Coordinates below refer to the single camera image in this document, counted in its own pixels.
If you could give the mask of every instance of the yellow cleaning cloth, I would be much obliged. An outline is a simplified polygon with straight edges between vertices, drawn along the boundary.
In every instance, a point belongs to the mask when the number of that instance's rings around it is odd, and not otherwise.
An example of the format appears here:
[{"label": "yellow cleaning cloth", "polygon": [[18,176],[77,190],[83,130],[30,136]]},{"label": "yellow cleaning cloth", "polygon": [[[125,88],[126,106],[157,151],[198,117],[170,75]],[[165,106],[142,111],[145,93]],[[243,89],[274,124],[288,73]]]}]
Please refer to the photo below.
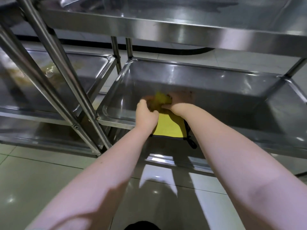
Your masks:
[{"label": "yellow cleaning cloth", "polygon": [[187,131],[184,119],[175,115],[170,110],[161,108],[162,105],[171,103],[172,99],[161,92],[157,92],[154,99],[150,101],[150,110],[157,110],[159,112],[159,121],[153,131],[153,135],[186,138]]}]

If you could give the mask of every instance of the metal pole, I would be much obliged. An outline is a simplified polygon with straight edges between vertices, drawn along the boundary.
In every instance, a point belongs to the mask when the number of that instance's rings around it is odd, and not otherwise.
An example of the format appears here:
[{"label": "metal pole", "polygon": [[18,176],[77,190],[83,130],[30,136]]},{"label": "metal pole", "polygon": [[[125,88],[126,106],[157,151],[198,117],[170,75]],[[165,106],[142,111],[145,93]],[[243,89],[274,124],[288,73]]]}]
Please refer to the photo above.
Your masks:
[{"label": "metal pole", "polygon": [[295,73],[297,73],[305,64],[307,63],[306,58],[301,58],[298,60],[298,62],[293,65],[288,72],[284,75],[285,77],[293,77]]},{"label": "metal pole", "polygon": [[113,54],[117,60],[116,63],[117,74],[119,74],[122,69],[122,65],[120,63],[120,54],[118,50],[117,38],[115,36],[111,36],[111,43],[112,43]]},{"label": "metal pole", "polygon": [[126,47],[127,47],[128,58],[130,59],[133,57],[132,39],[126,38]]},{"label": "metal pole", "polygon": [[34,4],[36,7],[35,8],[31,0],[17,0],[17,2],[21,6],[27,20],[38,35],[38,38],[46,48],[52,61],[58,68],[59,72],[65,78],[67,84],[71,88],[73,94],[77,98],[85,114],[92,123],[99,138],[102,140],[106,148],[109,149],[112,145],[109,142],[106,134],[100,127],[97,121],[98,115],[95,112],[80,81],[78,80],[77,74],[73,66],[71,65],[69,58],[67,57],[59,39],[57,38],[55,31],[52,28],[46,26],[39,12],[36,10],[36,8],[40,8],[40,3],[37,2],[36,4]]},{"label": "metal pole", "polygon": [[96,155],[101,155],[99,147],[78,123],[75,116],[63,103],[56,89],[41,71],[39,66],[23,47],[13,32],[5,25],[0,25],[0,45],[20,70],[26,74],[36,88],[45,96],[59,114],[71,125]]}]

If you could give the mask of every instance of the person's left hand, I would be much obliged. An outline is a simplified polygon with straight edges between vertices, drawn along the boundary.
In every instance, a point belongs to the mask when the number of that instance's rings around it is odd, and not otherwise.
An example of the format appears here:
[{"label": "person's left hand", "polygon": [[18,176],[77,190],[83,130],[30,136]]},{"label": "person's left hand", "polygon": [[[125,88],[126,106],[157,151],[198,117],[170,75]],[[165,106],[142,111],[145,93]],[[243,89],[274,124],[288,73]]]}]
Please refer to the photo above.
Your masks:
[{"label": "person's left hand", "polygon": [[156,127],[159,119],[159,112],[151,112],[147,107],[147,101],[141,99],[136,108],[135,128],[144,131],[144,134],[150,135]]}]

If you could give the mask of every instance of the bare arm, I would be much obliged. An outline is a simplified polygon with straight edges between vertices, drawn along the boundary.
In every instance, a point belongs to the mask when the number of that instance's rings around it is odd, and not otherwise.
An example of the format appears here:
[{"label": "bare arm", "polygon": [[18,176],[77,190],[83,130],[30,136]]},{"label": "bare arm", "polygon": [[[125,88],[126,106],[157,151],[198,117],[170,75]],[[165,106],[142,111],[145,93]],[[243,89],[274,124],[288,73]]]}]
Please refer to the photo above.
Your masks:
[{"label": "bare arm", "polygon": [[172,93],[170,109],[191,127],[246,229],[307,229],[307,186],[255,143]]},{"label": "bare arm", "polygon": [[141,100],[136,127],[61,190],[27,229],[107,229],[158,118]]}]

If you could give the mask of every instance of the metal trolley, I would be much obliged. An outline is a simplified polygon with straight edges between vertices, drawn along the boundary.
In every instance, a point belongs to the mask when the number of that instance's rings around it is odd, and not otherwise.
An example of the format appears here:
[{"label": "metal trolley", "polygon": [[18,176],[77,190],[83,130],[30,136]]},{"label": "metal trolley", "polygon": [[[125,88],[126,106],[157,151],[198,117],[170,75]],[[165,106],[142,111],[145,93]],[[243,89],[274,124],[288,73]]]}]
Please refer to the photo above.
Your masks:
[{"label": "metal trolley", "polygon": [[[103,145],[110,148],[135,126],[142,96],[188,89],[195,92],[196,105],[260,147],[307,158],[307,98],[291,79],[307,62],[302,22],[307,0],[17,2],[45,50],[25,50],[2,21],[1,47],[36,89],[13,84],[1,91],[7,97],[1,97],[0,140],[99,156]],[[54,29],[110,35],[114,54],[66,53]],[[117,36],[126,37],[123,68]],[[285,75],[193,65],[134,57],[133,38],[301,59]],[[44,57],[56,66],[62,87],[55,87],[42,71]],[[86,58],[88,77],[76,68],[78,57]],[[91,102],[115,66],[119,75],[95,111]],[[2,85],[7,90],[8,83]],[[16,101],[21,94],[23,100]],[[12,108],[10,100],[19,106]],[[148,142],[145,148],[153,145]],[[145,159],[152,162],[210,170],[194,152],[188,153],[188,162],[166,149],[150,152]]]}]

